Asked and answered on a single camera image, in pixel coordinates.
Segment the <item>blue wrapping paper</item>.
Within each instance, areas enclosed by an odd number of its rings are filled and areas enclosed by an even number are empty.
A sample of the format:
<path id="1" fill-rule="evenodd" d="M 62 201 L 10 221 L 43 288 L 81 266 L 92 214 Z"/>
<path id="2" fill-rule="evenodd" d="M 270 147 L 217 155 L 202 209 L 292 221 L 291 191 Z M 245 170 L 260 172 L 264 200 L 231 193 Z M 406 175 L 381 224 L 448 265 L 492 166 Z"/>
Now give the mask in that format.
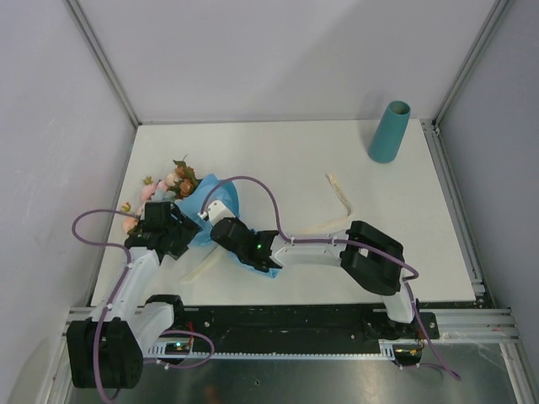
<path id="1" fill-rule="evenodd" d="M 217 244 L 216 242 L 211 240 L 211 229 L 213 226 L 209 222 L 203 221 L 198 216 L 198 213 L 201 212 L 210 202 L 220 200 L 236 215 L 235 217 L 240 220 L 239 197 L 237 189 L 233 184 L 235 181 L 239 180 L 251 181 L 253 183 L 256 183 L 257 185 L 262 187 L 264 191 L 266 191 L 274 207 L 276 228 L 269 231 L 269 269 L 251 268 L 247 265 L 240 263 L 235 255 L 233 255 L 231 252 L 229 253 L 234 257 L 235 261 L 238 264 L 240 264 L 247 270 L 262 274 L 265 277 L 273 279 L 280 272 L 282 266 L 271 259 L 271 254 L 273 252 L 271 246 L 273 244 L 273 241 L 277 237 L 281 237 L 284 235 L 284 232 L 280 223 L 280 212 L 276 199 L 270 189 L 264 183 L 262 183 L 256 178 L 249 176 L 235 176 L 226 179 L 219 179 L 215 175 L 210 174 L 201 180 L 199 187 L 191 196 L 187 197 L 186 199 L 176 201 L 175 204 L 179 207 L 183 214 L 187 215 L 192 221 L 194 221 L 201 227 L 201 232 L 199 232 L 192 241 L 194 245 L 196 245 L 197 247 L 205 247 L 211 243 Z"/>

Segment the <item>artificial flower bunch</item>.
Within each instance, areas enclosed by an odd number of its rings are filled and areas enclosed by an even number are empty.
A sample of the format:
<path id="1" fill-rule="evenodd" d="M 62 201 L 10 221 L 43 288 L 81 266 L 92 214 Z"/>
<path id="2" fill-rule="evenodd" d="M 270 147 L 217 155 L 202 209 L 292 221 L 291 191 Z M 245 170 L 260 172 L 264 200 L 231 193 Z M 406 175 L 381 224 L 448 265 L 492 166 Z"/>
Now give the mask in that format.
<path id="1" fill-rule="evenodd" d="M 122 228 L 126 235 L 130 235 L 141 220 L 147 202 L 176 202 L 191 196 L 201 183 L 196 177 L 195 170 L 183 160 L 173 160 L 174 170 L 164 178 L 153 179 L 146 176 L 143 186 L 138 192 L 138 201 L 133 205 L 126 201 L 120 210 L 127 214 Z"/>

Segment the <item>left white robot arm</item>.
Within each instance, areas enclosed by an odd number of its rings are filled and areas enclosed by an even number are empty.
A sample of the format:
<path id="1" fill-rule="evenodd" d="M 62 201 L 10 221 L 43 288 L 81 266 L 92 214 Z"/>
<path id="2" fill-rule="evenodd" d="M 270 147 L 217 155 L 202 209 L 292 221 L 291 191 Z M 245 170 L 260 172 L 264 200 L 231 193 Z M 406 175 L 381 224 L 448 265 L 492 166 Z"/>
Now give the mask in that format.
<path id="1" fill-rule="evenodd" d="M 165 333 L 179 335 L 187 316 L 178 295 L 142 297 L 164 257 L 180 258 L 200 227 L 172 202 L 148 202 L 119 245 L 125 264 L 107 295 L 67 329 L 72 382 L 80 389 L 132 389 L 145 354 Z"/>

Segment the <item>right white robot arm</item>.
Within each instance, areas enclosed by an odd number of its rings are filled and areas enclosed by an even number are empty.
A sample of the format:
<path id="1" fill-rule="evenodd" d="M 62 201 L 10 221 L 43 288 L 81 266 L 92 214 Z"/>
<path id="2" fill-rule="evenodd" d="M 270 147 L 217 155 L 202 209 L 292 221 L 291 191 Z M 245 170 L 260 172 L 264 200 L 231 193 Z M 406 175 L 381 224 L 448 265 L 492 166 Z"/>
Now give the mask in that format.
<path id="1" fill-rule="evenodd" d="M 370 331 L 390 340 L 430 338 L 409 284 L 418 271 L 404 262 L 401 243 L 364 221 L 327 236 L 297 238 L 277 230 L 253 231 L 237 217 L 225 217 L 211 222 L 211 240 L 259 273 L 297 265 L 341 268 L 382 299 L 387 319 L 369 326 Z"/>

